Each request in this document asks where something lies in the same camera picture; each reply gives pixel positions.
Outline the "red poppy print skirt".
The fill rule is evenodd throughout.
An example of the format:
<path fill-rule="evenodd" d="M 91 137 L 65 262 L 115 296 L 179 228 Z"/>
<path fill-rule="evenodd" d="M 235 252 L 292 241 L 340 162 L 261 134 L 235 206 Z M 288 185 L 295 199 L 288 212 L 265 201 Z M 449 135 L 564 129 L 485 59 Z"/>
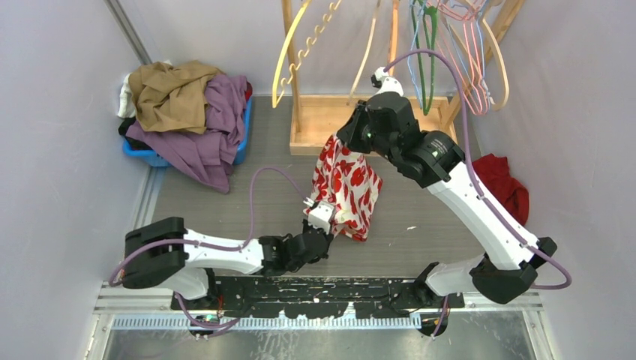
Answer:
<path fill-rule="evenodd" d="M 319 153 L 311 184 L 308 198 L 326 201 L 336 209 L 332 235 L 367 241 L 383 180 L 366 157 L 350 151 L 332 134 Z"/>

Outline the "yellow hanger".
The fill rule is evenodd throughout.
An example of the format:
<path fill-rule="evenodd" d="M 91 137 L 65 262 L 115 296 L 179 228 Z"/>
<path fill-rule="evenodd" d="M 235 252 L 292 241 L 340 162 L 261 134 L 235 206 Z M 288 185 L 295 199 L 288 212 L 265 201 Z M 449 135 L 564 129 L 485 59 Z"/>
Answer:
<path fill-rule="evenodd" d="M 285 38 L 283 41 L 283 45 L 280 49 L 280 54 L 277 60 L 276 67 L 274 69 L 274 76 L 271 84 L 271 107 L 275 109 L 281 101 L 281 98 L 284 95 L 284 90 L 282 92 L 278 91 L 279 85 L 281 84 L 281 71 L 283 69 L 283 65 L 287 59 L 287 51 L 290 49 L 290 46 L 293 44 L 293 37 L 298 28 L 299 23 L 301 22 L 308 6 L 311 4 L 311 0 L 304 1 L 301 4 L 298 12 L 291 19 L 290 11 L 291 11 L 291 2 L 283 1 L 283 27 L 285 30 Z"/>

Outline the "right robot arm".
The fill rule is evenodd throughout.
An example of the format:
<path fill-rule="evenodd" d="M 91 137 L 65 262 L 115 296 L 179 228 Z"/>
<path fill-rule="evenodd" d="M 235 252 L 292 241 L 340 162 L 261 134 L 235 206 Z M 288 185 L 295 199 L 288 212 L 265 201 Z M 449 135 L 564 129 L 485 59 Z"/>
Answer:
<path fill-rule="evenodd" d="M 469 291 L 507 304 L 531 288 L 538 268 L 556 252 L 554 240 L 533 235 L 489 198 L 450 136 L 420 129 L 411 103 L 398 93 L 360 100 L 336 136 L 352 152 L 377 153 L 429 191 L 484 249 L 475 259 L 432 262 L 417 278 L 416 297 L 424 307 L 435 308 L 446 296 Z"/>

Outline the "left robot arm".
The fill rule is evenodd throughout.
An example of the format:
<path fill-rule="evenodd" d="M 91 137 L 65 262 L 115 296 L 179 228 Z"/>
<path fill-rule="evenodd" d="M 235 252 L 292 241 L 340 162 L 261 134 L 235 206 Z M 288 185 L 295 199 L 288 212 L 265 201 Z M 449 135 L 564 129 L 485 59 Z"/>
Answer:
<path fill-rule="evenodd" d="M 172 290 L 208 310 L 219 298 L 215 269 L 278 277 L 327 258 L 333 238 L 305 220 L 298 235 L 239 241 L 196 232 L 185 227 L 183 218 L 168 217 L 125 236 L 124 260 L 111 283 L 130 290 Z"/>

